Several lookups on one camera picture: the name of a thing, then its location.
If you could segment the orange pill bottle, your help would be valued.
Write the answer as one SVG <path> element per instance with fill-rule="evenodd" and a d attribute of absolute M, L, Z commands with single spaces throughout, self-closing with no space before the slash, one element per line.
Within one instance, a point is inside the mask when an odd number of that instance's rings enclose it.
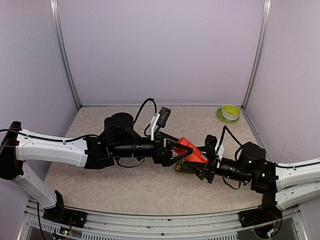
<path fill-rule="evenodd" d="M 183 163 L 187 166 L 206 166 L 209 163 L 208 158 L 187 138 L 182 137 L 177 141 L 178 144 L 192 148 L 192 154 L 183 159 Z"/>

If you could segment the green pill organizer box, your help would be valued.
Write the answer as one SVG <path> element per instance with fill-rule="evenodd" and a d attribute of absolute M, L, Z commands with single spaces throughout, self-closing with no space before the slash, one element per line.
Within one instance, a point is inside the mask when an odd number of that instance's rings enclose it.
<path fill-rule="evenodd" d="M 184 162 L 177 162 L 174 166 L 174 170 L 178 173 L 193 174 L 194 168 L 185 164 Z"/>

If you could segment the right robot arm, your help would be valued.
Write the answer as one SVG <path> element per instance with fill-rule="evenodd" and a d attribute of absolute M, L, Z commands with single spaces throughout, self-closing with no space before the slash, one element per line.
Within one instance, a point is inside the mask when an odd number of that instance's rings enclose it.
<path fill-rule="evenodd" d="M 262 194 L 262 206 L 256 210 L 256 218 L 266 222 L 277 208 L 286 210 L 299 203 L 320 196 L 320 160 L 318 158 L 298 163 L 274 163 L 267 160 L 266 150 L 249 141 L 239 144 L 234 159 L 223 156 L 223 139 L 208 135 L 202 147 L 187 140 L 181 144 L 192 148 L 192 154 L 184 158 L 188 166 L 201 180 L 213 182 L 215 176 L 250 185 L 250 189 Z"/>

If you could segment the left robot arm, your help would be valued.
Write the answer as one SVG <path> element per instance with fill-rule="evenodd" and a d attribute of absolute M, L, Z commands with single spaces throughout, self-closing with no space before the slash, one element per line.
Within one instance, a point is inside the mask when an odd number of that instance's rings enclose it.
<path fill-rule="evenodd" d="M 4 131 L 0 145 L 0 177 L 15 182 L 57 221 L 66 222 L 70 211 L 64 207 L 62 195 L 49 189 L 27 161 L 100 170 L 115 165 L 122 158 L 152 158 L 154 163 L 169 167 L 193 153 L 191 147 L 181 144 L 177 138 L 160 132 L 170 113 L 166 107 L 154 113 L 147 137 L 135 131 L 136 118 L 126 112 L 107 117 L 100 135 L 87 134 L 76 138 L 38 134 L 23 129 L 19 121 L 14 121 Z"/>

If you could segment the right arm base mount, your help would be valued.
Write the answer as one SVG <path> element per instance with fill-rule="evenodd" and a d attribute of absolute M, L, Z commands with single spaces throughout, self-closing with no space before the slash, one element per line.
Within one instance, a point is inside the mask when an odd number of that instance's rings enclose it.
<path fill-rule="evenodd" d="M 276 194 L 267 193 L 262 196 L 261 204 L 253 209 L 243 210 L 238 213 L 242 228 L 265 224 L 281 219 L 283 213 L 277 207 Z"/>

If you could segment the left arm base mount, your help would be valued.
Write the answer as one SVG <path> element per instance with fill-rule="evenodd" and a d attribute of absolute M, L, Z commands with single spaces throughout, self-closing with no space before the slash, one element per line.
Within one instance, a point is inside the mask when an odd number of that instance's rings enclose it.
<path fill-rule="evenodd" d="M 54 193 L 56 197 L 55 205 L 44 210 L 43 218 L 70 227 L 83 228 L 88 214 L 84 211 L 66 208 L 62 194 L 57 190 Z"/>

